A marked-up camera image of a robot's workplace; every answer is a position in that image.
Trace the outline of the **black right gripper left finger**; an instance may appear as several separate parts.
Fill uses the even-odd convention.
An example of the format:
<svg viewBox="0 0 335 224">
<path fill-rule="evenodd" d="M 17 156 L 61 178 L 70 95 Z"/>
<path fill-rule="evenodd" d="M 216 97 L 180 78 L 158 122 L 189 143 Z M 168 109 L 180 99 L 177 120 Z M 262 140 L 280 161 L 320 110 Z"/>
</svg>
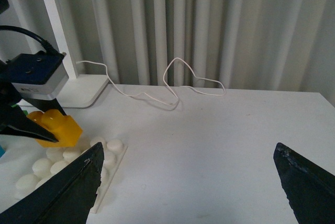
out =
<svg viewBox="0 0 335 224">
<path fill-rule="evenodd" d="M 31 194 L 1 213 L 1 223 L 86 223 L 101 185 L 97 143 Z"/>
</svg>

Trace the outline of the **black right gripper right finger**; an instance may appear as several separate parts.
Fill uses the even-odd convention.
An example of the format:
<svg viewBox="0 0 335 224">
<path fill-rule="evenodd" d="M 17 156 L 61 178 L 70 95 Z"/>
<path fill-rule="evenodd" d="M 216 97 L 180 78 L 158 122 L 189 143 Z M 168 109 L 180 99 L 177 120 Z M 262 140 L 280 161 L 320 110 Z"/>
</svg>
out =
<svg viewBox="0 0 335 224">
<path fill-rule="evenodd" d="M 280 142 L 273 160 L 298 223 L 334 223 L 334 175 Z"/>
</svg>

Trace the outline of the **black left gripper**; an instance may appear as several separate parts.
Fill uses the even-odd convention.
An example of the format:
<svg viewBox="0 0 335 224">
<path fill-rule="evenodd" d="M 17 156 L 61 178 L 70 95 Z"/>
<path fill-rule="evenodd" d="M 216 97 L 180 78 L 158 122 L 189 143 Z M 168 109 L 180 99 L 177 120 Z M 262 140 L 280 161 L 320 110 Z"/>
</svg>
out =
<svg viewBox="0 0 335 224">
<path fill-rule="evenodd" d="M 58 142 L 54 134 L 30 120 L 24 114 L 17 105 L 20 100 L 21 96 L 13 84 L 1 79 L 1 135 L 29 137 L 52 143 Z M 56 109 L 66 116 L 56 98 L 52 100 L 25 98 L 25 101 L 42 112 Z"/>
</svg>

